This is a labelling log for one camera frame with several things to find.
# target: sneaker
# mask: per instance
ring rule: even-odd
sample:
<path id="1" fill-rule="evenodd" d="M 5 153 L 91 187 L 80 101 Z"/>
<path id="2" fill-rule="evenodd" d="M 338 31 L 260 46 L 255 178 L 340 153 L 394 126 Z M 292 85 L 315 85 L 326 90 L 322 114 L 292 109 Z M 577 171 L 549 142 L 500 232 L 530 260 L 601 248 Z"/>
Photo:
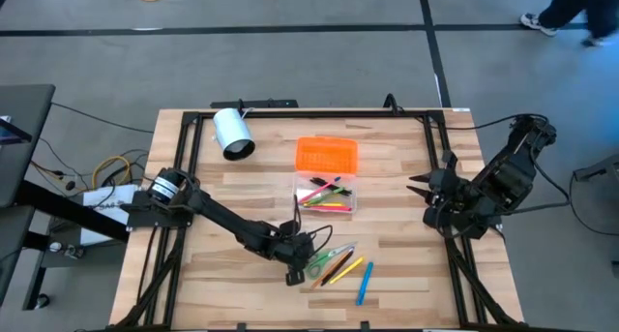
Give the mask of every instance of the sneaker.
<path id="1" fill-rule="evenodd" d="M 535 14 L 525 14 L 520 17 L 520 23 L 530 29 L 536 29 L 549 37 L 554 37 L 557 34 L 557 28 L 543 27 L 538 21 L 538 16 Z"/>
<path id="2" fill-rule="evenodd" d="M 589 36 L 586 40 L 582 41 L 582 45 L 586 47 L 608 46 L 611 44 L 612 42 L 608 38 L 593 38 L 592 36 Z"/>

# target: person's leg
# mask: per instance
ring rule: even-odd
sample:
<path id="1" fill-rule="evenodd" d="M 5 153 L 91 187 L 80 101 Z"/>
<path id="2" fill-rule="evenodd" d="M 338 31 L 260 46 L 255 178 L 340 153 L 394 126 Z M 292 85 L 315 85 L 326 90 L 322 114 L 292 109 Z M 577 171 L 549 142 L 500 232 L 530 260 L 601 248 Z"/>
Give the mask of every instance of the person's leg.
<path id="1" fill-rule="evenodd" d="M 552 0 L 538 17 L 546 28 L 561 28 L 585 9 L 586 0 Z"/>
<path id="2" fill-rule="evenodd" d="M 540 15 L 522 15 L 520 23 L 552 37 L 557 34 L 557 29 L 566 25 L 585 8 L 585 3 L 586 0 L 552 0 L 550 6 Z"/>
<path id="3" fill-rule="evenodd" d="M 617 30 L 619 0 L 587 0 L 589 40 L 602 40 Z"/>

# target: blue marker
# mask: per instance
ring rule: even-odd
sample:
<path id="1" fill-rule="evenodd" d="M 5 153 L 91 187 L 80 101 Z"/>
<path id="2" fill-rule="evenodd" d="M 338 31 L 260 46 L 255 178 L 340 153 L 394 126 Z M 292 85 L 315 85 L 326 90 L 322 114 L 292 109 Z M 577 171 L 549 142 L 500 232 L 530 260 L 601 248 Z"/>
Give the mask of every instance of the blue marker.
<path id="1" fill-rule="evenodd" d="M 366 275 L 364 276 L 364 281 L 361 283 L 361 288 L 359 288 L 359 297 L 357 297 L 357 305 L 364 305 L 364 298 L 366 297 L 366 287 L 368 287 L 369 276 L 371 275 L 371 268 L 374 267 L 374 262 L 368 263 L 368 269 L 366 269 Z"/>

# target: gray floor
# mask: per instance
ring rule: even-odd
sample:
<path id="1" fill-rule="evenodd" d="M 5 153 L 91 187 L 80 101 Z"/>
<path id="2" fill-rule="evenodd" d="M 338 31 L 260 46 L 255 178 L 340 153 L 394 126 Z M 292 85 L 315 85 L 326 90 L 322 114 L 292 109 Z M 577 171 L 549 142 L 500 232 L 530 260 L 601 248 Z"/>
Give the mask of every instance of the gray floor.
<path id="1" fill-rule="evenodd" d="M 549 0 L 429 0 L 435 23 L 511 23 Z M 320 23 L 420 23 L 419 0 L 7 0 L 0 30 L 210 27 Z M 562 186 L 570 172 L 617 153 L 619 47 L 584 50 L 585 31 L 548 39 L 529 31 L 437 33 L 452 105 L 477 123 L 517 112 L 550 117 L 558 141 L 540 164 Z M 439 106 L 424 32 L 218 36 L 0 38 L 0 83 L 53 83 L 55 102 L 152 129 L 163 107 L 212 101 L 294 98 L 302 106 L 377 106 L 393 92 L 402 106 Z M 507 125 L 478 132 L 484 157 L 504 144 Z M 53 108 L 44 128 L 66 162 L 88 171 L 102 158 L 149 148 L 148 135 L 110 128 Z M 41 145 L 35 160 L 61 167 Z M 28 178 L 45 185 L 38 175 Z M 582 217 L 619 231 L 605 178 L 575 186 Z M 542 178 L 527 200 L 561 196 Z M 45 216 L 33 226 L 44 227 Z M 568 208 L 505 220 L 522 309 L 534 325 L 616 330 L 619 279 L 610 260 L 619 240 L 584 229 Z M 24 252 L 4 306 L 3 331 L 101 328 L 120 266 L 51 270 L 55 303 L 22 312 L 34 254 Z"/>

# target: wooden tabletop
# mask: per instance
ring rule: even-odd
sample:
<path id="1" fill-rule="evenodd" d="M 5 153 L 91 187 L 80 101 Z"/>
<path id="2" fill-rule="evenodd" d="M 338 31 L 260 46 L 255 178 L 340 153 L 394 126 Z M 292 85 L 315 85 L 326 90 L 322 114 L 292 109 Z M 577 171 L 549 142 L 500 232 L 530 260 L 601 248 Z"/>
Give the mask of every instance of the wooden tabletop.
<path id="1" fill-rule="evenodd" d="M 154 177 L 162 167 L 173 165 L 182 112 L 160 112 L 147 176 Z M 448 127 L 473 125 L 467 110 L 445 109 L 445 116 Z M 358 242 L 355 254 L 374 262 L 366 302 L 363 307 L 355 305 L 365 265 L 334 285 L 311 290 L 311 280 L 307 280 L 288 287 L 285 265 L 247 252 L 232 234 L 196 216 L 185 242 L 173 328 L 236 328 L 238 322 L 246 322 L 248 328 L 358 328 L 363 320 L 372 328 L 458 326 L 445 245 L 434 229 L 422 223 L 423 199 L 405 188 L 411 184 L 409 176 L 430 170 L 424 130 L 418 121 L 249 119 L 248 125 L 256 150 L 232 163 L 211 139 L 215 129 L 207 120 L 196 176 L 216 201 L 248 220 L 274 225 L 292 218 L 298 137 L 338 136 L 359 142 L 358 210 L 353 215 L 304 213 L 303 229 L 333 225 L 329 248 Z M 439 143 L 437 133 L 434 137 Z M 472 178 L 484 167 L 475 131 L 450 131 L 449 138 L 459 157 L 458 173 Z M 440 157 L 440 144 L 437 149 Z M 131 235 L 110 323 L 124 317 L 135 303 L 150 233 L 150 229 L 140 229 Z M 316 243 L 324 238 L 319 235 Z M 157 238 L 154 243 L 151 265 Z M 522 319 L 502 239 L 490 231 L 472 243 L 482 282 L 509 315 Z M 469 318 L 474 320 L 470 290 L 462 281 Z M 167 283 L 162 287 L 166 292 Z M 162 319 L 164 298 L 165 294 L 159 295 L 155 322 Z"/>

